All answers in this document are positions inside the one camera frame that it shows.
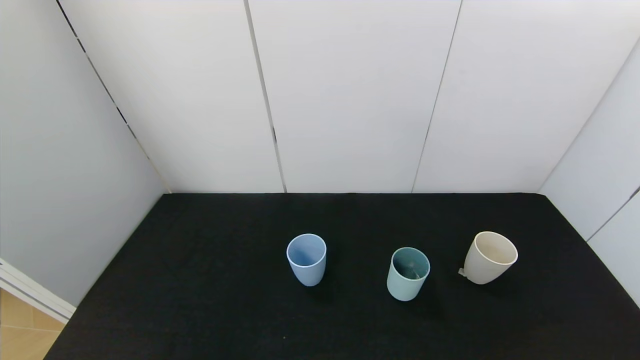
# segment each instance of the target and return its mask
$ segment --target floor tile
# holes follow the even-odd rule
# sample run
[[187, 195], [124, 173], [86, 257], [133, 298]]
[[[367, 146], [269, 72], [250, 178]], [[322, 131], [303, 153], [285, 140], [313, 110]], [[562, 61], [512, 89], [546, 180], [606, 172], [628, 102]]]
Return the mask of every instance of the floor tile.
[[17, 327], [33, 327], [31, 305], [0, 290], [0, 323]]
[[2, 360], [42, 360], [60, 332], [0, 326]]
[[40, 330], [62, 331], [65, 324], [57, 321], [42, 311], [33, 308], [33, 328]]

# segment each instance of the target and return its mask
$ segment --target beige cup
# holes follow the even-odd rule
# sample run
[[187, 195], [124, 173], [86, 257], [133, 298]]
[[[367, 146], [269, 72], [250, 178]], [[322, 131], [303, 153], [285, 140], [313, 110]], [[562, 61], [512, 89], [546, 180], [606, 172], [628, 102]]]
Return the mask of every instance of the beige cup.
[[483, 231], [474, 238], [465, 267], [458, 273], [476, 284], [486, 284], [502, 275], [517, 259], [518, 249], [509, 239]]

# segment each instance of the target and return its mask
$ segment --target cup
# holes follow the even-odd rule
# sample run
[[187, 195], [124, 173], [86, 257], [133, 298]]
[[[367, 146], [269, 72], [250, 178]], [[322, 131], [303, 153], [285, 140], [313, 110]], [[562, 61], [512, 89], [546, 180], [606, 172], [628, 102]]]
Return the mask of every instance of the cup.
[[326, 266], [326, 244], [318, 235], [298, 235], [287, 246], [287, 259], [302, 285], [318, 285]]
[[401, 247], [391, 256], [387, 289], [397, 300], [409, 301], [418, 295], [430, 271], [431, 264], [422, 251]]
[[458, 273], [476, 284], [486, 284], [502, 275], [518, 259], [518, 249], [509, 239], [491, 231], [478, 233], [469, 248], [465, 267]]

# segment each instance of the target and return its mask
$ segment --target white wall panel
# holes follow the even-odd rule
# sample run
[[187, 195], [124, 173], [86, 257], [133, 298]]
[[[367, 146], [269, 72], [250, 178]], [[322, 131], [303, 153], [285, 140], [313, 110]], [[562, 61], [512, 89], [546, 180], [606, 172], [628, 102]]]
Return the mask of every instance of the white wall panel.
[[249, 4], [287, 189], [410, 192], [460, 2]]
[[640, 196], [634, 196], [589, 241], [589, 246], [640, 306]]
[[640, 1], [465, 0], [416, 192], [537, 192], [640, 35]]
[[77, 306], [165, 191], [55, 1], [0, 1], [0, 256]]
[[175, 192], [281, 192], [242, 0], [61, 1]]
[[640, 186], [640, 43], [540, 192], [588, 239]]

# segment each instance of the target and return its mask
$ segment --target light blue cup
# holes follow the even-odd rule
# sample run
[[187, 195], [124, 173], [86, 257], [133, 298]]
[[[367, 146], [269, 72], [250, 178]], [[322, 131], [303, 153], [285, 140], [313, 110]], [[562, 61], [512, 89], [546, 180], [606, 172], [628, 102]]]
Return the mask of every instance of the light blue cup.
[[287, 246], [287, 259], [302, 285], [318, 285], [326, 266], [326, 244], [318, 235], [298, 235]]
[[387, 289], [397, 300], [409, 301], [418, 295], [430, 271], [427, 255], [413, 247], [401, 247], [391, 256]]

